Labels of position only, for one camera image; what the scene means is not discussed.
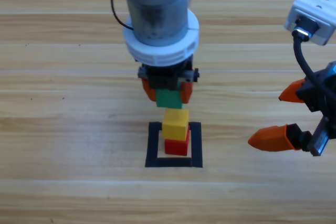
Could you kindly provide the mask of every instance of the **cube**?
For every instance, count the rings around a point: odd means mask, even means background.
[[[188,154],[189,132],[190,128],[188,127],[185,141],[165,139],[164,140],[165,154],[186,156]]]
[[[185,141],[189,125],[189,111],[166,109],[162,123],[164,139]]]

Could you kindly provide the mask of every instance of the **black square outline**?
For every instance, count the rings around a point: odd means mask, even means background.
[[[202,128],[199,122],[190,122],[191,157],[157,157],[161,122],[150,122],[145,167],[197,167],[203,168]]]

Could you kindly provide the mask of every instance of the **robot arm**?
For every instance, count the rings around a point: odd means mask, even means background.
[[[336,0],[296,0],[285,28],[292,33],[296,60],[306,77],[283,91],[280,101],[305,103],[323,117],[315,132],[302,132],[297,124],[273,126],[257,131],[248,143],[262,151],[303,150],[321,156],[328,140],[336,138],[336,61],[313,72],[306,63],[301,44],[311,41],[324,46],[336,28]]]
[[[187,103],[193,82],[199,77],[193,68],[193,54],[199,40],[199,23],[188,9],[190,0],[127,0],[130,17],[122,23],[125,43],[133,58],[141,63],[138,77],[152,101],[159,105],[157,90],[180,92]]]

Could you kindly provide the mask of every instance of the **wooden table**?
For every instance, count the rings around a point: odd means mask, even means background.
[[[278,100],[304,77],[283,28],[293,2],[193,0],[196,169],[144,167],[148,122],[164,110],[109,0],[0,0],[0,223],[336,223],[335,142],[318,158],[247,143],[261,127],[313,131],[321,117]],[[115,7],[125,20],[125,0]],[[314,70],[335,60],[335,41],[304,45]]]

